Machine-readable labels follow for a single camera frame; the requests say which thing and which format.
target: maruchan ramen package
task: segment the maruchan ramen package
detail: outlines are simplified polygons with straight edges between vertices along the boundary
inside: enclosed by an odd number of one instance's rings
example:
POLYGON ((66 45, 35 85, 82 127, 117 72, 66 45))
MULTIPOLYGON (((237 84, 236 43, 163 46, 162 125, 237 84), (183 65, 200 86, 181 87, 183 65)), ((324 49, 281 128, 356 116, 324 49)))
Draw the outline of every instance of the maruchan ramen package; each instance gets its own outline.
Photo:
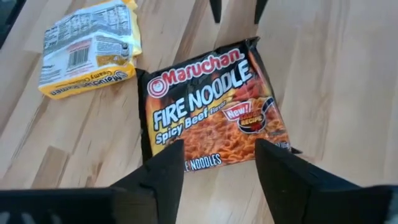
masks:
POLYGON ((186 171, 254 159, 257 138, 290 150, 257 41, 139 75, 144 159, 176 139, 184 140, 186 171))
POLYGON ((141 38, 133 0, 79 9, 45 31, 39 90, 59 99, 136 74, 141 38))

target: wood grain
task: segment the wood grain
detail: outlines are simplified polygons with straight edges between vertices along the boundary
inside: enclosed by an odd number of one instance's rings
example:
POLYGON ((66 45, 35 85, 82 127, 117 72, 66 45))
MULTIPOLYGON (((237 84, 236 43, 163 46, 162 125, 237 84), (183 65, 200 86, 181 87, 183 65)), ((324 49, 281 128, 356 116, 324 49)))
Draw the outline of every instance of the wood grain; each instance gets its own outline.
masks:
MULTIPOLYGON (((0 51, 0 188, 108 186, 142 164, 137 80, 53 101, 42 38, 100 0, 27 1, 0 51)), ((359 185, 398 184, 398 2, 137 0, 150 72, 258 35, 292 145, 359 185)), ((185 174, 177 223, 272 223, 253 161, 185 174)))

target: wooden table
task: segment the wooden table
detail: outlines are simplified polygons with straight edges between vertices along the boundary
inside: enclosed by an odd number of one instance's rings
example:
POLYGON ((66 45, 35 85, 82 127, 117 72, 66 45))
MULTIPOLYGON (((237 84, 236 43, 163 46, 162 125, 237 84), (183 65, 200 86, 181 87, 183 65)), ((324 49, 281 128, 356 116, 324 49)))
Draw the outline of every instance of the wooden table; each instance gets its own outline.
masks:
MULTIPOLYGON (((98 0, 28 0, 0 53, 0 187, 107 186, 141 164, 137 80, 64 100, 37 90, 44 30, 98 0)), ((292 145, 360 185, 398 183, 398 2, 140 0, 138 67, 254 35, 292 145)), ((179 223, 272 223, 253 161, 185 174, 179 223)))

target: black noodle package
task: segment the black noodle package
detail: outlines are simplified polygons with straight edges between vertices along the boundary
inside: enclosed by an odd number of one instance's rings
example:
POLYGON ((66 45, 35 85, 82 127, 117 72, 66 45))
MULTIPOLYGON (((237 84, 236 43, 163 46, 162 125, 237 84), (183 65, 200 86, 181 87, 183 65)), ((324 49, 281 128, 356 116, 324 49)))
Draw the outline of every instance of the black noodle package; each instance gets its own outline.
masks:
POLYGON ((258 37, 154 73, 139 72, 144 160, 184 140, 185 171, 254 159, 254 141, 290 150, 258 37))

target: nutrition facts label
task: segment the nutrition facts label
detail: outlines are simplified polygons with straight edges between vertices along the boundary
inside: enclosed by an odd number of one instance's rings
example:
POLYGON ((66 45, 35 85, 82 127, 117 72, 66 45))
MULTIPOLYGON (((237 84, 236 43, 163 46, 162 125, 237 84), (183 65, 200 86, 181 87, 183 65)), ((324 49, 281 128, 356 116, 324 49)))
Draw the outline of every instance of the nutrition facts label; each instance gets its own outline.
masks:
POLYGON ((118 36, 131 35, 130 21, 129 9, 124 4, 80 9, 45 31, 44 55, 99 30, 118 36))

